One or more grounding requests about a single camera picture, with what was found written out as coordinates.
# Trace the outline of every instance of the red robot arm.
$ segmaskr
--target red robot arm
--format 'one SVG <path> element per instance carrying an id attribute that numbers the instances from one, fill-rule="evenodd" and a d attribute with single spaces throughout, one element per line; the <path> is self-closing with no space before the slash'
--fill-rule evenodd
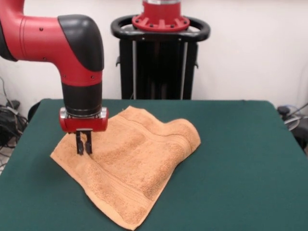
<path id="1" fill-rule="evenodd" d="M 83 153 L 80 132 L 105 131 L 108 111 L 102 108 L 103 42 L 95 22 L 84 15 L 30 17 L 25 0 L 0 0 L 0 56 L 11 61 L 51 62 L 61 75 L 65 108 L 60 124 L 77 133 L 77 152 Z"/>

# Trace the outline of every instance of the green tablecloth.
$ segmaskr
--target green tablecloth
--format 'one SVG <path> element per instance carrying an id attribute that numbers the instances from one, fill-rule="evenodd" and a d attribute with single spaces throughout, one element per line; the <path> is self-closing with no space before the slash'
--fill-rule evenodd
<path id="1" fill-rule="evenodd" d="M 120 231 L 50 159 L 60 100 L 44 100 L 0 176 L 2 231 Z M 178 166 L 141 231 L 306 231 L 308 162 L 267 102 L 105 100 L 167 122 L 190 120 L 202 145 Z"/>

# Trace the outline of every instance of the towel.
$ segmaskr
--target towel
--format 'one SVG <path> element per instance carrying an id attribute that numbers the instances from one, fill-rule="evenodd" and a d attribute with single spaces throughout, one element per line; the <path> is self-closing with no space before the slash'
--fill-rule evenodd
<path id="1" fill-rule="evenodd" d="M 93 154 L 78 155 L 75 135 L 67 134 L 51 158 L 111 220 L 135 230 L 176 166 L 200 143 L 189 121 L 162 123 L 146 110 L 130 106 L 109 119 L 106 132 L 93 133 Z"/>

